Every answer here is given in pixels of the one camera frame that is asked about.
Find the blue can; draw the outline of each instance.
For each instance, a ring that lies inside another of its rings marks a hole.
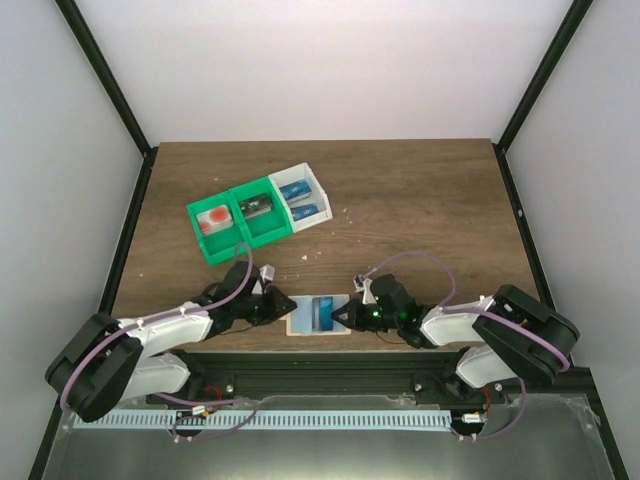
[[[318,210],[318,205],[316,205],[315,203],[310,203],[309,205],[293,207],[291,209],[291,216],[293,217],[293,220],[297,222],[298,220],[302,220],[303,218],[315,215],[319,211],[320,210]]]
[[[284,187],[280,187],[280,192],[287,203],[294,203],[311,195],[311,187],[306,180],[298,180]]]

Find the white cable tray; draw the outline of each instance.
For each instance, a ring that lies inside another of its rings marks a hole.
[[[226,430],[250,412],[221,410],[206,420],[188,419],[178,426],[203,430]],[[74,429],[166,430],[177,411],[114,410],[101,419],[85,423],[75,417]],[[448,432],[451,412],[440,410],[261,410],[243,430],[413,430]]]

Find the white wall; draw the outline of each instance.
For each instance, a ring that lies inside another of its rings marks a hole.
[[[0,478],[27,478],[44,372],[95,312],[140,154],[55,2],[0,2]]]
[[[570,0],[79,0],[152,144],[497,140]]]
[[[594,2],[508,154],[551,290],[640,478],[640,3]]]

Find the metal frame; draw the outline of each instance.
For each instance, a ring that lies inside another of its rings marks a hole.
[[[157,147],[151,148],[146,140],[75,1],[56,0],[56,3],[143,156],[133,198],[100,302],[100,310],[110,313],[115,303],[133,239],[133,232],[158,149]],[[496,160],[513,208],[536,288],[541,301],[552,308],[554,303],[551,292],[509,170],[506,153],[592,3],[593,0],[573,1],[500,141],[494,145]],[[320,390],[325,394],[343,395],[345,393],[404,394],[413,389],[416,378],[424,378],[424,375],[441,372],[455,354],[442,352],[429,352],[422,355],[417,352],[379,354],[208,353],[197,356],[204,365],[205,372],[209,372],[207,375],[210,376],[211,381],[232,381],[235,393],[261,398],[276,393],[304,395],[318,393]],[[506,382],[504,385],[506,393],[515,392],[517,389],[516,383]],[[628,478],[589,369],[573,367],[568,372],[561,374],[554,386],[530,388],[530,390],[533,393],[586,394],[591,409],[600,417],[598,428],[614,474],[618,479]],[[436,401],[440,403],[440,400],[441,398],[432,398],[425,392],[416,394],[418,403]],[[451,406],[460,408],[459,404]],[[30,480],[41,479],[44,474],[60,418],[61,410],[56,405],[31,470]]]

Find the wooden tabletop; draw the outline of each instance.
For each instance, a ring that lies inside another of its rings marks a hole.
[[[334,218],[254,252],[276,267],[287,295],[353,293],[352,278],[404,250],[449,265],[452,304],[512,283],[535,295],[529,264],[489,140],[164,143],[113,310],[131,317],[173,308],[222,279],[231,262],[209,267],[186,205],[308,162]],[[388,266],[418,302],[436,303],[448,277],[426,259]],[[197,350],[405,350],[371,333],[288,337],[284,321],[190,346]],[[236,321],[234,329],[246,326]],[[383,338],[398,342],[395,334]]]

